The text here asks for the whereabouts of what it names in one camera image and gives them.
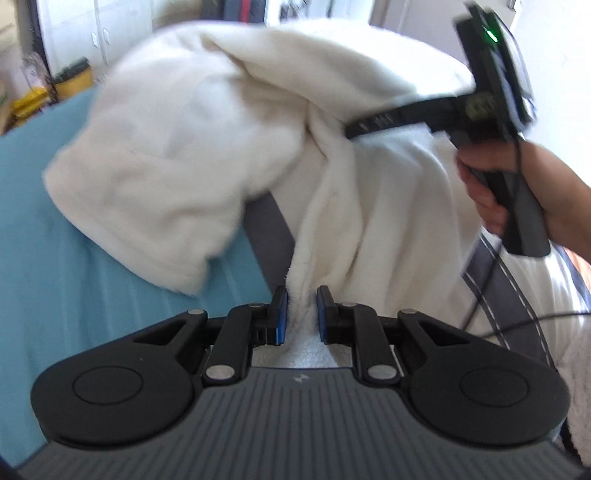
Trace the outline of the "person's right forearm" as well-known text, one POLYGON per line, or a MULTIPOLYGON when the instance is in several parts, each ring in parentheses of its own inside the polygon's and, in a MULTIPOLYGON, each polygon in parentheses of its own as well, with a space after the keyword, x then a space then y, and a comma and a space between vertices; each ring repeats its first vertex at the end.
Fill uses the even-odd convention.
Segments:
POLYGON ((551 175, 545 202, 550 237, 590 262, 590 187, 568 166, 551 175))

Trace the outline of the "person's right hand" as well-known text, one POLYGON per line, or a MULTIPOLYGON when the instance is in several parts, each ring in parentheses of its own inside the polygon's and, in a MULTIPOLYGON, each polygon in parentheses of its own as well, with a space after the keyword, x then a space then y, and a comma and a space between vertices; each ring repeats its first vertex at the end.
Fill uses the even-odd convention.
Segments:
POLYGON ((504 234, 508 210, 474 172, 520 172, 542 208, 549 239, 562 246, 567 244, 567 210, 577 176, 556 155, 528 141, 493 141, 461 148, 456 163, 467 194, 488 232, 498 237, 504 234))

